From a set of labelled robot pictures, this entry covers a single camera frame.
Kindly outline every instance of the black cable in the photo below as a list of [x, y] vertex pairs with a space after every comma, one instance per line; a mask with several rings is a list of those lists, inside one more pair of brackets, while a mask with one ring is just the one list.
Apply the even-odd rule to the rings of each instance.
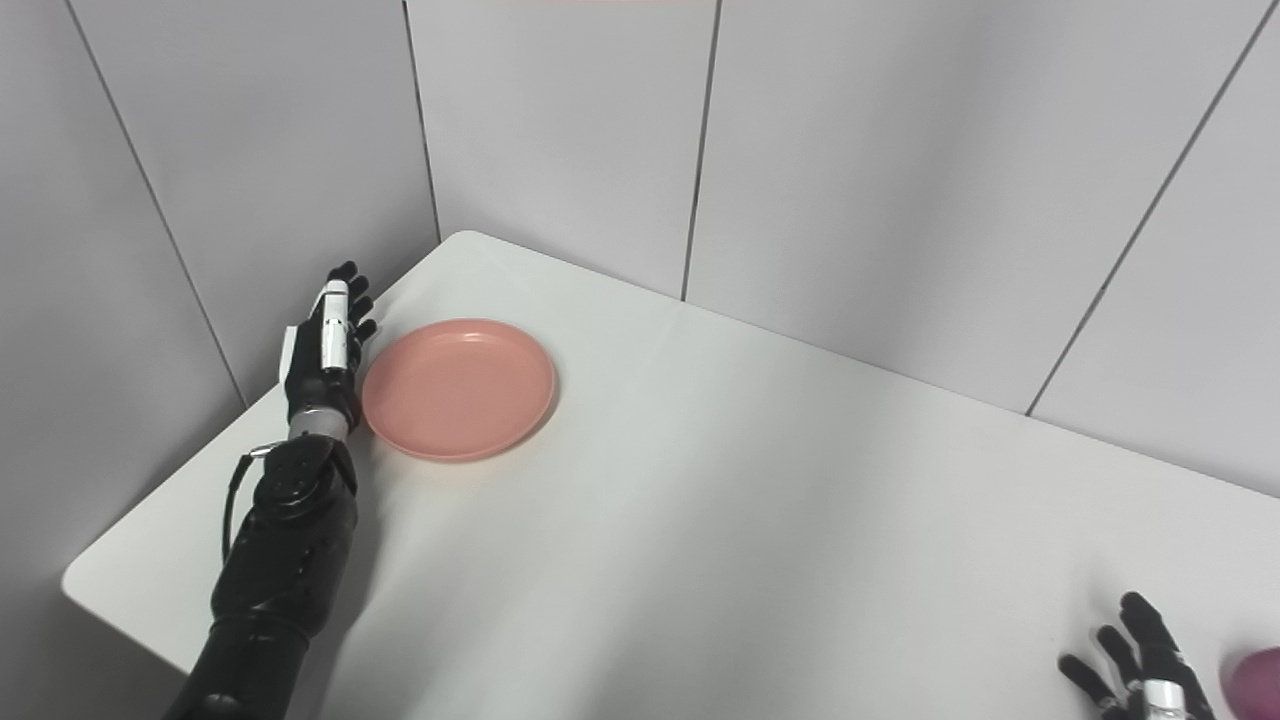
[[232, 482], [227, 486], [227, 506], [223, 509], [223, 564], [227, 564], [227, 557], [232, 553], [232, 511], [236, 509], [236, 493], [239, 492], [241, 483], [244, 482], [244, 473], [248, 473], [248, 466], [253, 464], [252, 455], [241, 455], [239, 462], [236, 464], [236, 471], [232, 473]]

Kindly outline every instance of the purple object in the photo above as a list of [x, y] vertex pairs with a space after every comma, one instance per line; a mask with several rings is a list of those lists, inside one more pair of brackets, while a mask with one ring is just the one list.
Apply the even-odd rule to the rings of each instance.
[[1280, 647], [1242, 660], [1222, 692], [1240, 720], [1280, 720]]

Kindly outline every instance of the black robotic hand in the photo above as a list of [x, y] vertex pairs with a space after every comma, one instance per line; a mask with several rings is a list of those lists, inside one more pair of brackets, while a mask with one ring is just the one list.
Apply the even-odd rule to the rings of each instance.
[[346, 419], [348, 432], [360, 424], [355, 374], [365, 341], [378, 331], [372, 320], [361, 322], [374, 307], [366, 291], [369, 279], [358, 274], [355, 263], [329, 272], [311, 315], [294, 336], [284, 378], [291, 423], [307, 411], [330, 410]]
[[1138, 643], [1140, 657], [1112, 625], [1103, 625], [1098, 643], [1115, 662], [1128, 697], [1116, 697], [1098, 674], [1074, 655], [1064, 655], [1057, 667], [1097, 706], [1102, 720], [1213, 720], [1196, 673], [1183, 662], [1160, 612], [1135, 592], [1120, 600], [1120, 621]]
[[[355, 372], [376, 331], [355, 263], [329, 273], [297, 328], [284, 379], [289, 437], [241, 457], [223, 510], [212, 626], [165, 720], [282, 720], [311, 639], [328, 621], [356, 529], [346, 438], [360, 423]], [[232, 542], [241, 479], [264, 459], [253, 506]]]

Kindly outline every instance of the white tabletop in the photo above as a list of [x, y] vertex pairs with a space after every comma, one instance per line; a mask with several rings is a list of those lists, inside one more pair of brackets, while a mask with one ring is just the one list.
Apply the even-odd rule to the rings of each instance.
[[[1215, 702], [1222, 657], [1280, 644], [1276, 500], [477, 233], [378, 313], [370, 356], [445, 318], [518, 325], [561, 391], [480, 462], [356, 436], [357, 547], [307, 670], [323, 717], [1075, 720], [1055, 659], [1130, 588]], [[228, 475], [284, 429], [276, 388], [67, 594], [189, 669]]]

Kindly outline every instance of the robotic arm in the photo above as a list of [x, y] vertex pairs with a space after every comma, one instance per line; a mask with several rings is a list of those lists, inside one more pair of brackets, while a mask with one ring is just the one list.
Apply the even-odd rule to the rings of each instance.
[[[329, 618], [356, 528], [347, 434], [360, 424], [355, 372], [376, 331], [355, 263], [329, 273], [298, 325], [284, 392], [288, 439], [269, 446], [234, 543], [224, 530], [214, 624], [164, 720], [280, 720], [302, 659]], [[256, 454], [241, 459], [230, 502]]]

